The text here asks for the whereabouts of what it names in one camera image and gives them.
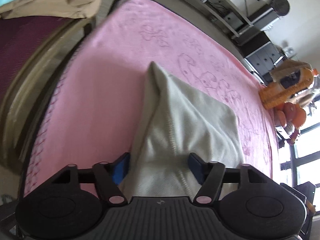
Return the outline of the beige fleece coat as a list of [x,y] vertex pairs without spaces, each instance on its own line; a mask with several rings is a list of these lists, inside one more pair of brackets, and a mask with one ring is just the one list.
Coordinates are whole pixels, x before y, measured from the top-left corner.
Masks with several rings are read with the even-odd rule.
[[270,76],[272,77],[273,82],[278,82],[280,79],[289,76],[300,68],[312,70],[312,66],[309,63],[287,59],[279,67],[270,71]]

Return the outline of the dark drawer cabinet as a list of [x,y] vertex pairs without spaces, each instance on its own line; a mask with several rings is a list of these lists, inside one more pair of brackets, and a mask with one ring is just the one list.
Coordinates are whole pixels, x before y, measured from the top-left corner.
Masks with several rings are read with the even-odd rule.
[[284,55],[264,32],[260,32],[241,45],[240,51],[253,71],[261,77],[267,77],[269,72],[279,66],[284,59]]

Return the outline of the metal tv stand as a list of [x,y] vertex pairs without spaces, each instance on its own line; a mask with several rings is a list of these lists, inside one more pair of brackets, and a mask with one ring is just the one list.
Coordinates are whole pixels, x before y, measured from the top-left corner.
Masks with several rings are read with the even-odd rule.
[[199,11],[231,39],[239,38],[239,31],[252,25],[248,17],[231,0],[182,0]]

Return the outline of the tan cloth on chair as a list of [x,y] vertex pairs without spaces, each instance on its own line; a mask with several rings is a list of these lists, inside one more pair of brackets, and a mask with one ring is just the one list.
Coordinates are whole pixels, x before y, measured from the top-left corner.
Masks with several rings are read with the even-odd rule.
[[55,16],[63,18],[91,18],[101,0],[14,0],[1,6],[1,18],[27,16]]

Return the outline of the pink dog-print towel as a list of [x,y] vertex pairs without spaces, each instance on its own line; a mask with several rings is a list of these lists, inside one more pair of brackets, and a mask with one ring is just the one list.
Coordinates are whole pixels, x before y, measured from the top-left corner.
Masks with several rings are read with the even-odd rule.
[[25,179],[29,194],[68,164],[112,161],[132,144],[151,62],[231,107],[245,163],[280,173],[273,113],[260,82],[226,48],[152,0],[122,0],[73,55],[37,133]]

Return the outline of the maroon banquet chair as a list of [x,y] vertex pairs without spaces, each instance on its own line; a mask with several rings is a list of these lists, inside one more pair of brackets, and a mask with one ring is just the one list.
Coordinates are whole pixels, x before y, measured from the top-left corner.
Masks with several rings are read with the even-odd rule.
[[50,61],[79,31],[88,36],[97,18],[28,16],[1,19],[1,166],[22,171],[22,147],[33,107],[58,67]]

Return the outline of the beige garment with navy trim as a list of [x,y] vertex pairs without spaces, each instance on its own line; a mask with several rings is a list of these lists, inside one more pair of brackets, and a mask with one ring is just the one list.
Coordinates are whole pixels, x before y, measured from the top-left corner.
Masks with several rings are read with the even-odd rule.
[[229,106],[152,62],[123,194],[195,197],[200,185],[189,170],[189,154],[237,168],[244,162],[237,122]]

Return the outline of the orange juice bottle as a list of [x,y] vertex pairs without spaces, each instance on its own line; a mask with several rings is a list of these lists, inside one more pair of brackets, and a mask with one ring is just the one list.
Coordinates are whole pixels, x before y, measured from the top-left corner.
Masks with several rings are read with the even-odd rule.
[[281,105],[290,96],[309,88],[317,76],[318,72],[316,69],[299,68],[289,75],[282,77],[279,81],[269,83],[259,91],[263,107],[269,110]]

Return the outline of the pink dragon fruit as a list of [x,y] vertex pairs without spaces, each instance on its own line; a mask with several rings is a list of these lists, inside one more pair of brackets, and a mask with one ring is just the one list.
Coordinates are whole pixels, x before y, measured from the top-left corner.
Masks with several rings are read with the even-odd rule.
[[295,129],[295,131],[290,135],[289,139],[287,139],[288,144],[294,145],[299,136],[300,136],[300,130]]

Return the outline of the upper red apple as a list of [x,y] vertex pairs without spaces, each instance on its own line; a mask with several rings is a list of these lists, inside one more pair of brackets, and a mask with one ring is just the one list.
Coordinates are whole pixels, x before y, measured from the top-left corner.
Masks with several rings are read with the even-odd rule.
[[287,121],[292,121],[296,116],[296,105],[291,102],[286,102],[283,107]]

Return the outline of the large orange citrus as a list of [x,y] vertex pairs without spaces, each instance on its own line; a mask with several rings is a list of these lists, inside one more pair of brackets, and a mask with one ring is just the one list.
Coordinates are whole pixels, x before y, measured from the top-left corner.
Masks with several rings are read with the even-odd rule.
[[295,104],[295,116],[291,122],[295,128],[300,128],[306,122],[306,111],[298,104]]

